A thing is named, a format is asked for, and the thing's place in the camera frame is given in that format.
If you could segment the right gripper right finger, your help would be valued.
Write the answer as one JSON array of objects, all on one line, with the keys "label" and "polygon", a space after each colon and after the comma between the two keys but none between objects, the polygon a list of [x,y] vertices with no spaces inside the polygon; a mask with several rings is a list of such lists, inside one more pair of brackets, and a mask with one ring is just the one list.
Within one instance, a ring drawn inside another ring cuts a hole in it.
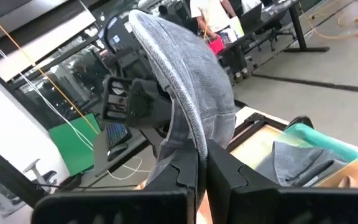
[{"label": "right gripper right finger", "polygon": [[213,223],[358,223],[358,189],[281,187],[213,140],[207,145]]}]

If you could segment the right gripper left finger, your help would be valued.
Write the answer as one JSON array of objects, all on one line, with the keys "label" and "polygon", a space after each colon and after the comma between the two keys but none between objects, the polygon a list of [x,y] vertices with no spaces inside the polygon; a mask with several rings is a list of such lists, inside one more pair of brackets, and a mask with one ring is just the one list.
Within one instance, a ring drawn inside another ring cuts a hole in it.
[{"label": "right gripper left finger", "polygon": [[198,152],[187,140],[142,190],[60,192],[40,200],[32,224],[196,223]]}]

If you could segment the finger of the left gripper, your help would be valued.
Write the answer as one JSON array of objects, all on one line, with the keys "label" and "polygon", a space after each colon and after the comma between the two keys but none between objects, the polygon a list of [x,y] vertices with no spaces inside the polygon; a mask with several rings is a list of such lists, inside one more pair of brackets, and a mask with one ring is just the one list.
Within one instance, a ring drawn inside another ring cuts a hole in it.
[{"label": "finger of the left gripper", "polygon": [[157,128],[170,121],[172,103],[157,82],[134,79],[127,101],[126,124],[130,128]]}]

